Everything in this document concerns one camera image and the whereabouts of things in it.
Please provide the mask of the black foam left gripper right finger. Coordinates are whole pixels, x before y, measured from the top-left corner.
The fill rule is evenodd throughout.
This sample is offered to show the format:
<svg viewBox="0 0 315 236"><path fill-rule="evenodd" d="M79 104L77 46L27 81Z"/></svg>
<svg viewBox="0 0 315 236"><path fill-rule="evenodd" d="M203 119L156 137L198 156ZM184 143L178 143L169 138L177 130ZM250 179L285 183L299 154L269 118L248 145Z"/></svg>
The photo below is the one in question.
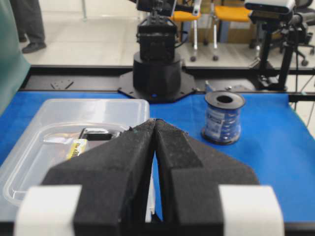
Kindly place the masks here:
<svg viewBox="0 0 315 236"><path fill-rule="evenodd" d="M155 143L166 235L284 235L274 190L251 167L160 119Z"/></svg>

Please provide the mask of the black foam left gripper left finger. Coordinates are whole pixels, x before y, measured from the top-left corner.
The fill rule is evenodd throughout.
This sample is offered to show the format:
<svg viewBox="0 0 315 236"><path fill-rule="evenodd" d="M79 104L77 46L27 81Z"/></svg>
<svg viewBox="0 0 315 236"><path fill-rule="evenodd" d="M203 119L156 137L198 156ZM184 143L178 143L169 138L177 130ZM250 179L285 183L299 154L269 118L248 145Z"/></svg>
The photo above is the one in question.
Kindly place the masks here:
<svg viewBox="0 0 315 236"><path fill-rule="evenodd" d="M49 169L31 187L16 236L121 236L146 219L155 120Z"/></svg>

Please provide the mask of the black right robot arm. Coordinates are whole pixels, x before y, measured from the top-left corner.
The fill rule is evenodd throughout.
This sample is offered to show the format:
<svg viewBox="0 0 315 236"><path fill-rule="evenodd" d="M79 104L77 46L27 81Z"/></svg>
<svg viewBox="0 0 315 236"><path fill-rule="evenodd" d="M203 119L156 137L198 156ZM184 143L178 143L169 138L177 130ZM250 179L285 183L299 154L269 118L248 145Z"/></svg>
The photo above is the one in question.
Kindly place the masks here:
<svg viewBox="0 0 315 236"><path fill-rule="evenodd" d="M120 77L120 91L153 103L177 101L196 91L194 78L183 72L176 53L176 11L194 17L201 1L191 6L174 0L138 0L148 12L137 27L139 51L133 69ZM165 220L178 220L186 233L220 236L282 236L284 222L274 190L259 185L251 168L163 123L158 130L158 158L167 170L160 179L169 195Z"/></svg>

